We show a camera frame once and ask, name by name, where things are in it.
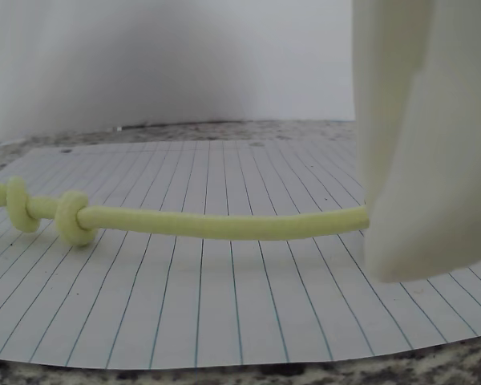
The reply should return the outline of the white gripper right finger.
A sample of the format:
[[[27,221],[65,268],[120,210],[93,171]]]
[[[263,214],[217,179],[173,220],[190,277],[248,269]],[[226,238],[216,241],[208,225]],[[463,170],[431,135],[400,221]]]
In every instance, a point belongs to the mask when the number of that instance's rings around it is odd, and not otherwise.
[[[384,187],[367,271],[408,282],[481,261],[481,1],[427,1],[429,34]]]

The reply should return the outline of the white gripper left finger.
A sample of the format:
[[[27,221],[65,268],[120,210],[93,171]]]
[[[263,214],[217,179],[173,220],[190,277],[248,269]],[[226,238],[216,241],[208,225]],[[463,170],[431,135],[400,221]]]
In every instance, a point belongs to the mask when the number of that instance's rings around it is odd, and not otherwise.
[[[372,207],[388,178],[429,34],[427,1],[355,1],[352,60],[358,171]]]

